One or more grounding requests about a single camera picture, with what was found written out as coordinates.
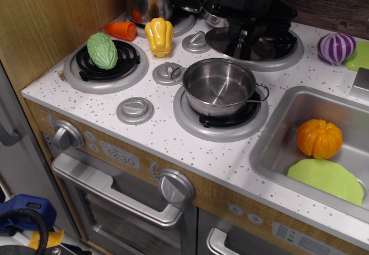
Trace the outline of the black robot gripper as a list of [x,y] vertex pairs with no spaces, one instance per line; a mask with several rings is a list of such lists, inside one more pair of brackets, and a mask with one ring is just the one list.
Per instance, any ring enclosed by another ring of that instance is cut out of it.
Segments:
[[226,16],[228,44],[226,54],[240,54],[248,61],[265,57],[265,47],[259,42],[269,28],[289,30],[297,11],[279,0],[214,0],[214,11]]

